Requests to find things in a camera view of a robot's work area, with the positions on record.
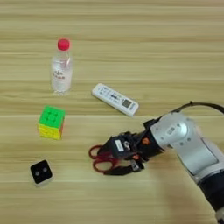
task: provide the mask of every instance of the table surface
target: table surface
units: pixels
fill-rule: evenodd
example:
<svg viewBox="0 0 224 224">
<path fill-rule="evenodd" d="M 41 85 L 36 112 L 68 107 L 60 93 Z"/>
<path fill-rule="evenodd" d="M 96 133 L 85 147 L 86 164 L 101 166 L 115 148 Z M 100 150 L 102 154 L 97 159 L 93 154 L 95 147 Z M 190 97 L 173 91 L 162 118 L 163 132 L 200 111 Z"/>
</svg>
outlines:
<svg viewBox="0 0 224 224">
<path fill-rule="evenodd" d="M 0 0 L 1 223 L 215 223 L 214 211 L 175 150 L 125 177 L 92 169 L 88 148 L 189 101 L 223 104 L 222 0 Z M 70 94 L 50 87 L 57 39 L 72 41 Z M 97 100 L 102 82 L 139 102 L 133 118 Z M 63 139 L 39 136 L 45 105 L 66 110 Z M 224 119 L 185 113 L 224 149 Z M 46 159 L 53 180 L 36 187 L 30 166 Z"/>
</svg>

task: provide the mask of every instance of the plastic water bottle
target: plastic water bottle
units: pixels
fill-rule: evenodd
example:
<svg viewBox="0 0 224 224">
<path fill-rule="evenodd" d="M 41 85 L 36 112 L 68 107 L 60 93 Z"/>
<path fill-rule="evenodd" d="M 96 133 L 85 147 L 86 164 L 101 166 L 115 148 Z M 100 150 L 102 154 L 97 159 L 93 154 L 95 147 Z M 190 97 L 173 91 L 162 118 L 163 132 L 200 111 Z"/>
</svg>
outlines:
<svg viewBox="0 0 224 224">
<path fill-rule="evenodd" d="M 64 94 L 71 87 L 73 58 L 69 48 L 69 40 L 60 39 L 58 51 L 52 57 L 52 89 L 55 93 Z"/>
</svg>

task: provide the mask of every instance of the white remote control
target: white remote control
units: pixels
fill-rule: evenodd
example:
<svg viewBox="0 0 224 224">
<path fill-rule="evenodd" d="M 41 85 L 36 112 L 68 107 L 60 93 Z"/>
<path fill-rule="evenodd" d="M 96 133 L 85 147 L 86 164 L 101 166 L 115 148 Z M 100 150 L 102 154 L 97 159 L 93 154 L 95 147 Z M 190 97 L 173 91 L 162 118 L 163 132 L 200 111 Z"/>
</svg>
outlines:
<svg viewBox="0 0 224 224">
<path fill-rule="evenodd" d="M 101 83 L 94 87 L 92 94 L 128 116 L 133 116 L 139 107 L 137 102 Z"/>
</svg>

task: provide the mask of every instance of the black cable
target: black cable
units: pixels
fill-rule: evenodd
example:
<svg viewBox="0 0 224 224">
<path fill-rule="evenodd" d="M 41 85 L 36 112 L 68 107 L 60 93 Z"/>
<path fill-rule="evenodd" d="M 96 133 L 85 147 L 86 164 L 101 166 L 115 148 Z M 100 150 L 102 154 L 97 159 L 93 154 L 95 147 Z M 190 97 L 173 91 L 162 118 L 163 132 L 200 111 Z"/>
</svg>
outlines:
<svg viewBox="0 0 224 224">
<path fill-rule="evenodd" d="M 193 106 L 207 106 L 207 107 L 210 107 L 213 109 L 217 109 L 222 114 L 224 114 L 224 107 L 222 107 L 219 104 L 210 103 L 210 102 L 193 102 L 193 101 L 190 101 L 189 103 L 187 103 L 179 108 L 175 108 L 172 112 L 180 112 L 182 109 L 193 107 Z"/>
</svg>

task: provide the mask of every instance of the red bottle cap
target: red bottle cap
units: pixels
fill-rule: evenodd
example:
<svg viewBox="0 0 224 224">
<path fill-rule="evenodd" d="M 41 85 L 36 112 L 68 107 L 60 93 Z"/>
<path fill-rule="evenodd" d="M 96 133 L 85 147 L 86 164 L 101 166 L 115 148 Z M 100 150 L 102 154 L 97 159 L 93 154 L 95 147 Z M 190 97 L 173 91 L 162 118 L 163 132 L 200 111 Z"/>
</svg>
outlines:
<svg viewBox="0 0 224 224">
<path fill-rule="evenodd" d="M 70 42 L 68 39 L 66 38 L 62 38 L 59 40 L 58 42 L 58 48 L 61 50 L 61 51 L 67 51 L 70 47 Z"/>
</svg>

